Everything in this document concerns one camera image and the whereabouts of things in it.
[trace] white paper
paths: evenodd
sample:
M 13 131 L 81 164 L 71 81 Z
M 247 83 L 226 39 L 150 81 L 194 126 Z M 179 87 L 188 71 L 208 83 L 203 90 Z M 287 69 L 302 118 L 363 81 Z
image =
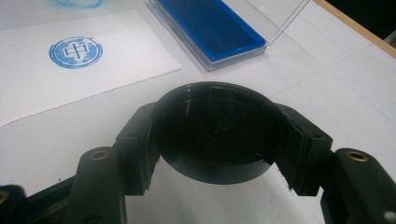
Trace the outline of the white paper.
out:
M 75 36 L 100 44 L 103 54 L 96 63 L 69 69 L 50 58 L 51 46 Z M 0 32 L 0 126 L 180 67 L 136 11 L 5 30 Z
M 12 0 L 0 1 L 0 30 L 81 20 L 136 10 L 131 0 Z

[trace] brass insert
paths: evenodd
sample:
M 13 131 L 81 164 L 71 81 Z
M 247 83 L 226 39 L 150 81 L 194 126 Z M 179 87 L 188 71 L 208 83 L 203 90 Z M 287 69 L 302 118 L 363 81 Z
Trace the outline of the brass insert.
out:
M 8 191 L 0 190 L 0 204 L 4 203 L 8 199 Z
M 107 150 L 99 150 L 99 151 L 93 152 L 90 156 L 90 159 L 92 161 L 100 161 L 102 159 L 105 159 L 107 156 L 108 156 Z
M 348 157 L 350 159 L 352 159 L 354 161 L 368 161 L 369 160 L 369 158 L 366 155 L 364 155 L 358 151 L 348 151 L 346 154 L 348 155 Z

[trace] black plastic part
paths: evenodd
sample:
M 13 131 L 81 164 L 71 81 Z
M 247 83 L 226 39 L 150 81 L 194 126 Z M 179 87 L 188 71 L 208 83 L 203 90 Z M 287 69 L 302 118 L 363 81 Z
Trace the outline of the black plastic part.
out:
M 396 223 L 396 185 L 374 157 L 357 149 L 338 149 L 332 171 L 347 210 L 342 214 L 334 206 L 333 219 L 347 216 L 345 223 Z
M 114 148 L 120 153 L 126 195 L 143 195 L 149 189 L 155 164 L 160 158 L 151 140 L 151 115 L 155 103 L 141 106 L 128 121 Z
M 27 218 L 27 200 L 23 188 L 15 185 L 0 187 L 0 223 L 24 223 Z
M 80 158 L 64 224 L 126 223 L 117 151 L 99 147 Z
M 320 206 L 326 224 L 347 223 L 349 213 L 341 195 L 330 196 L 323 192 Z
M 285 142 L 276 165 L 300 196 L 316 196 L 321 164 L 332 155 L 332 139 L 296 110 L 277 105 L 285 117 Z
M 153 130 L 161 155 L 183 175 L 235 184 L 261 175 L 274 162 L 282 119 L 255 91 L 204 82 L 166 93 L 155 107 Z
M 67 201 L 73 186 L 70 177 L 28 198 L 27 223 L 59 224 L 64 220 Z

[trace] plastic case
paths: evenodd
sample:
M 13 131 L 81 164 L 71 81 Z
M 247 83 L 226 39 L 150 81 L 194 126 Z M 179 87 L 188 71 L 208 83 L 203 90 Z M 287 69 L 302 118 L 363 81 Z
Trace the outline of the plastic case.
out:
M 309 0 L 150 0 L 207 71 L 259 55 Z

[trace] clamp jaw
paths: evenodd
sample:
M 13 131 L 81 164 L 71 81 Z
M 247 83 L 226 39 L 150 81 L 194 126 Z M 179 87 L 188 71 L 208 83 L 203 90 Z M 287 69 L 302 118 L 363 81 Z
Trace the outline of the clamp jaw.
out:
M 124 224 L 125 195 L 149 189 L 160 150 L 156 104 L 141 106 L 113 147 L 81 156 L 75 176 L 25 197 L 19 186 L 0 187 L 0 223 Z M 317 196 L 326 223 L 396 223 L 396 185 L 378 161 L 352 148 L 331 151 L 332 139 L 294 109 L 274 104 L 283 124 L 273 162 L 299 196 Z

